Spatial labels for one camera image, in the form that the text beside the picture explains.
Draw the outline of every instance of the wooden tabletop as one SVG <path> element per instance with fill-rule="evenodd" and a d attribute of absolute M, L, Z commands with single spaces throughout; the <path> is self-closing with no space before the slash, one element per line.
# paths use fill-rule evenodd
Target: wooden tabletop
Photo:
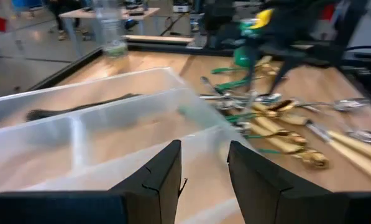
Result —
<path fill-rule="evenodd" d="M 118 61 L 101 57 L 77 71 L 74 75 L 61 82 L 60 85 L 103 78 L 122 72 L 139 71 L 154 67 L 171 67 L 198 93 L 208 93 L 208 90 L 200 83 L 199 79 L 202 75 L 209 77 L 214 84 L 237 80 L 244 76 L 244 73 L 241 72 L 223 75 L 210 74 L 210 71 L 214 68 L 229 67 L 230 65 L 231 58 L 228 57 L 130 52 L 128 58 Z M 330 103 L 344 98 L 362 97 L 344 76 L 334 68 L 300 67 L 290 71 L 288 76 L 289 80 L 281 84 L 277 89 L 277 92 L 281 93 L 284 98 L 296 96 L 305 101 Z M 257 80 L 256 88 L 259 92 L 265 93 L 271 82 L 272 80 L 268 78 Z M 331 110 L 326 110 L 326 112 L 352 127 L 371 130 L 371 106 L 352 114 L 340 114 Z M 301 109 L 298 109 L 297 113 L 306 115 L 331 130 L 341 132 L 341 127 L 331 118 Z M 335 192 L 371 190 L 371 178 L 369 176 L 352 165 L 309 130 L 281 123 L 280 121 L 277 121 L 277 123 L 290 131 L 296 131 L 305 136 L 311 143 L 311 147 L 321 151 L 329 158 L 331 166 L 326 170 L 314 170 L 290 156 L 266 155 L 270 160 L 315 184 Z M 276 149 L 275 146 L 263 139 L 253 139 L 251 140 L 251 145 L 255 148 Z"/>
<path fill-rule="evenodd" d="M 141 16 L 129 16 L 129 12 L 126 9 L 122 9 L 122 16 L 125 19 L 133 19 L 137 21 L 141 21 L 146 19 L 147 17 L 153 16 L 160 8 L 149 8 L 148 11 L 144 11 L 144 15 Z M 84 11 L 83 9 L 77 9 L 74 11 L 66 12 L 63 14 L 60 14 L 60 17 L 66 17 L 66 18 L 80 18 L 80 19 L 94 19 L 96 17 L 96 13 L 94 11 Z"/>

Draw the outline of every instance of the black cable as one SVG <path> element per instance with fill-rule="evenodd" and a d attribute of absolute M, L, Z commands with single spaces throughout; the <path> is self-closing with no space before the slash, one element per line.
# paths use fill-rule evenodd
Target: black cable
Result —
<path fill-rule="evenodd" d="M 66 109 L 66 110 L 56 110 L 56 111 L 43 110 L 43 109 L 31 110 L 26 114 L 25 119 L 26 119 L 26 121 L 35 121 L 35 120 L 38 120 L 38 119 L 48 118 L 48 117 L 51 117 L 51 116 L 56 116 L 56 115 L 60 115 L 60 114 L 64 114 L 64 113 L 69 113 L 69 112 L 72 112 L 72 111 L 82 110 L 82 109 L 85 109 L 85 108 L 90 108 L 92 106 L 103 105 L 103 104 L 106 104 L 106 103 L 111 103 L 113 101 L 124 100 L 124 99 L 130 98 L 130 97 L 135 97 L 135 96 L 140 96 L 140 94 L 128 93 L 126 95 L 123 95 L 123 96 L 115 98 L 115 99 L 101 101 L 101 102 L 98 102 L 98 103 L 90 103 L 90 104 L 87 104 L 87 105 L 81 105 L 81 106 L 77 106 L 77 107 Z"/>
<path fill-rule="evenodd" d="M 348 47 L 344 51 L 359 50 L 359 49 L 371 49 L 371 45 L 362 45 L 362 46 Z"/>
<path fill-rule="evenodd" d="M 166 26 L 166 22 L 167 21 L 170 21 L 170 24 L 168 26 Z M 171 16 L 168 16 L 165 20 L 165 29 L 169 28 L 171 25 L 173 24 L 173 19 Z"/>
<path fill-rule="evenodd" d="M 171 21 L 171 24 L 159 36 L 163 36 L 167 33 L 167 31 L 171 30 L 173 28 L 174 24 L 176 24 L 184 15 L 185 15 L 185 13 L 180 14 L 175 21 Z"/>

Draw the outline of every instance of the clear water bottle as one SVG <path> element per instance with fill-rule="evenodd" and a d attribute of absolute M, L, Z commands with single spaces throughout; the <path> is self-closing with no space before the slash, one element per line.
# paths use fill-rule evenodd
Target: clear water bottle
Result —
<path fill-rule="evenodd" d="M 120 2 L 118 0 L 94 0 L 96 17 L 101 24 L 102 48 L 104 53 L 112 58 L 127 55 Z"/>

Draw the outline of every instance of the clear plastic bin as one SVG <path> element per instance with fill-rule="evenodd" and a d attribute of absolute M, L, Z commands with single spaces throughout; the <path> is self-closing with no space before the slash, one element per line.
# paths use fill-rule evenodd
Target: clear plastic bin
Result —
<path fill-rule="evenodd" d="M 182 88 L 0 129 L 0 192 L 107 190 L 180 139 L 188 183 L 176 222 L 242 220 L 226 159 L 231 140 L 251 146 L 181 80 L 173 85 Z"/>
<path fill-rule="evenodd" d="M 183 88 L 170 68 L 153 68 L 45 90 L 0 97 L 0 128 L 25 122 L 30 110 L 65 110 L 118 98 L 127 93 L 153 94 Z"/>

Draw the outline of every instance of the green handle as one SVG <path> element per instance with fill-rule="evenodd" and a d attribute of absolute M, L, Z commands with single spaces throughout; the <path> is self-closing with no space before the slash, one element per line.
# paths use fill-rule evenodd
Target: green handle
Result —
<path fill-rule="evenodd" d="M 247 68 L 216 68 L 211 70 L 212 74 L 220 74 L 222 72 L 230 72 L 230 71 L 236 71 L 236 70 L 246 70 Z"/>
<path fill-rule="evenodd" d="M 264 138 L 262 137 L 261 135 L 251 135 L 251 134 L 246 134 L 246 135 L 243 135 L 243 138 L 246 138 L 246 139 L 261 139 L 261 138 Z"/>
<path fill-rule="evenodd" d="M 218 85 L 216 85 L 216 88 L 218 90 L 224 91 L 224 90 L 230 90 L 230 89 L 233 89 L 233 88 L 244 86 L 248 83 L 249 83 L 248 80 L 242 79 L 242 80 L 233 81 L 233 82 L 229 82 L 229 83 L 218 84 Z"/>
<path fill-rule="evenodd" d="M 282 154 L 280 151 L 272 149 L 258 149 L 258 151 L 261 153 Z"/>
<path fill-rule="evenodd" d="M 252 119 L 255 118 L 256 115 L 249 113 L 249 114 L 237 114 L 237 115 L 230 115 L 226 116 L 225 119 L 231 123 L 236 122 L 238 119 L 245 118 L 245 119 Z"/>

